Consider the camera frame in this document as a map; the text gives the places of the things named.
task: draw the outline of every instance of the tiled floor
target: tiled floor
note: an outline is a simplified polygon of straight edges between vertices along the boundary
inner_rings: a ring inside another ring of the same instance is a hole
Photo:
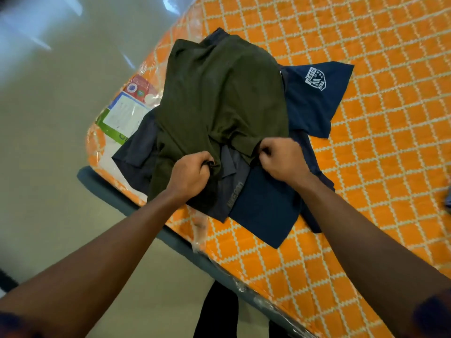
[[[0,268],[19,282],[121,219],[76,179],[84,136],[191,2],[13,0],[0,12]],[[155,241],[91,337],[191,337],[211,283]],[[241,305],[239,337],[267,336]]]

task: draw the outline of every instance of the person's right arm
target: person's right arm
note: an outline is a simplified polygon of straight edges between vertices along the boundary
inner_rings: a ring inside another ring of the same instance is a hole
[[[300,194],[347,276],[395,336],[405,333],[416,306],[451,288],[450,279],[314,176],[296,142],[267,138],[260,149],[263,168]]]

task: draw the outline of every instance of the person's left hand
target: person's left hand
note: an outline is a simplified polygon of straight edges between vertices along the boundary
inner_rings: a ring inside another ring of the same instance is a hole
[[[183,203],[198,195],[210,177],[208,165],[202,165],[204,161],[215,162],[206,150],[179,159],[172,168],[166,190]]]

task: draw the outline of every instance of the black pants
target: black pants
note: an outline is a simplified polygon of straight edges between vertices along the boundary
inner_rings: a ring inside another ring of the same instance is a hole
[[[238,296],[215,281],[205,301],[193,338],[236,338],[238,325]],[[269,322],[270,338],[289,338],[287,332],[273,321]]]

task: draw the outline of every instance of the white badge print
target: white badge print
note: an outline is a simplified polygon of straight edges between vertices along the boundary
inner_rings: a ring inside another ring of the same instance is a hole
[[[321,91],[326,88],[326,77],[324,76],[324,73],[314,67],[311,67],[307,72],[305,82]]]

